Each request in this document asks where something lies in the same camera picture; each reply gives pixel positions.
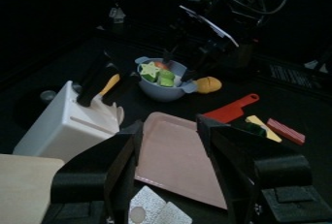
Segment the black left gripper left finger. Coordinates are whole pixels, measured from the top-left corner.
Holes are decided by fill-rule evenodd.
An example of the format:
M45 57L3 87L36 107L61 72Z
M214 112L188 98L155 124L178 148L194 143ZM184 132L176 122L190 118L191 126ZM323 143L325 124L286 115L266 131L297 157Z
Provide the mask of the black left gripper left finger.
M41 224L127 224L141 140L136 120L62 165Z

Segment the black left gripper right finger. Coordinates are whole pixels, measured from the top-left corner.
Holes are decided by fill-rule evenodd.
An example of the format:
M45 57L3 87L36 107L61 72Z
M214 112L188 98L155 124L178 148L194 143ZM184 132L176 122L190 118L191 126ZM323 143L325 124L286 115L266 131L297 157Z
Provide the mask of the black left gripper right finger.
M329 224L332 207L311 185L302 154L198 115L196 133L211 161L230 224Z

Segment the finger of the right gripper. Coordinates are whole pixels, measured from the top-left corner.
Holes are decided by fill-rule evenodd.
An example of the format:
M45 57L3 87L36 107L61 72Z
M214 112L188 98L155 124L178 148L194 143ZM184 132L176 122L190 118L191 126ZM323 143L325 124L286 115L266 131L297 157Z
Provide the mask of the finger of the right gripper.
M161 63L164 64L164 66L167 68L171 67L172 64L172 58L173 58L173 52L168 49L163 49L163 53L161 53Z
M191 64L186 67L184 73L180 77L180 81L195 80L200 76L200 68L198 64Z

